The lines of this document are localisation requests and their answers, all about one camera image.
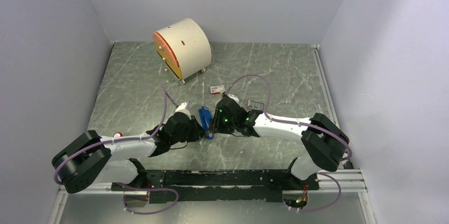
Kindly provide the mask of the blue black stapler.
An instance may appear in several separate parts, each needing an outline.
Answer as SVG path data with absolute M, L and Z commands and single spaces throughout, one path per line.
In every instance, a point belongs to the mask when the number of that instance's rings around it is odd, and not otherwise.
M 211 112 L 209 111 L 209 109 L 206 106 L 202 106 L 199 109 L 199 115 L 200 115 L 202 128 L 206 132 L 205 138 L 208 140 L 213 139 L 213 137 L 214 137 L 213 132 L 210 131 L 211 122 L 213 119 Z

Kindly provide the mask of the staple box tray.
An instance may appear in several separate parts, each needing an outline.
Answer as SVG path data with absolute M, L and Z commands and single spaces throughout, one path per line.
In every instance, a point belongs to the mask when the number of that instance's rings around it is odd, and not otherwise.
M 253 100 L 249 100 L 248 103 L 247 103 L 247 107 L 250 110 L 262 111 L 264 109 L 264 103 L 263 102 L 253 101 Z

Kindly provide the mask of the red staple box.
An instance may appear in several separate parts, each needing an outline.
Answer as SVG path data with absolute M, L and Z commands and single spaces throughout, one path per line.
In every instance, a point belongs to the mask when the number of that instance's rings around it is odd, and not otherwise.
M 226 88 L 223 85 L 219 85 L 219 86 L 211 86 L 210 87 L 210 93 L 212 95 L 216 95 L 216 94 L 222 94 L 223 92 L 226 91 Z

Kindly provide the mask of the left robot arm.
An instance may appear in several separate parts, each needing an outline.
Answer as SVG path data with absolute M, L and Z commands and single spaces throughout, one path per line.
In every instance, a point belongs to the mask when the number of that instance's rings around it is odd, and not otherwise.
M 147 181 L 143 159 L 164 154 L 179 142 L 199 141 L 206 134 L 194 116 L 175 112 L 161 127 L 134 137 L 111 138 L 88 130 L 56 154 L 51 164 L 70 194 L 98 183 L 123 183 L 139 190 Z

